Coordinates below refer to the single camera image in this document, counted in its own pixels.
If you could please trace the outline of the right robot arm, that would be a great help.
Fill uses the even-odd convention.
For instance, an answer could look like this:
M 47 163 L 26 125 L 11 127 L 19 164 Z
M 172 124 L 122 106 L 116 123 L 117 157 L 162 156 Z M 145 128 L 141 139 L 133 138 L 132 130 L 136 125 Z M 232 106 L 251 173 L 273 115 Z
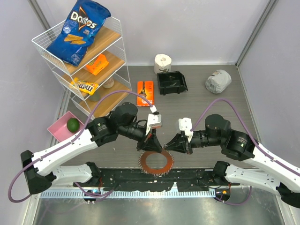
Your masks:
M 178 133 L 168 142 L 165 150 L 192 154 L 196 148 L 220 146 L 228 158 L 243 161 L 259 169 L 241 169 L 218 161 L 212 173 L 216 184 L 239 183 L 263 189 L 280 196 L 293 207 L 300 206 L 300 169 L 266 149 L 248 134 L 233 130 L 231 123 L 221 115 L 212 114 L 205 119 L 205 129 L 191 131 L 190 118 L 178 120 Z

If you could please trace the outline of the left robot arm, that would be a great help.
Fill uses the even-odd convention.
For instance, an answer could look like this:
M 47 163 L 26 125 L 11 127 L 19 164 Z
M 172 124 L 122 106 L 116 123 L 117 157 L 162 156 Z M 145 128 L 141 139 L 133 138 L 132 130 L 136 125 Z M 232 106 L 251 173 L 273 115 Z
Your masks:
M 95 163 L 80 166 L 62 166 L 63 163 L 86 151 L 113 142 L 119 135 L 137 141 L 137 150 L 162 152 L 156 128 L 162 125 L 162 116 L 151 107 L 145 125 L 139 125 L 138 108 L 125 102 L 107 116 L 95 118 L 72 137 L 48 148 L 32 153 L 21 153 L 24 175 L 30 194 L 46 191 L 53 184 L 75 183 L 85 187 L 99 184 L 101 172 Z

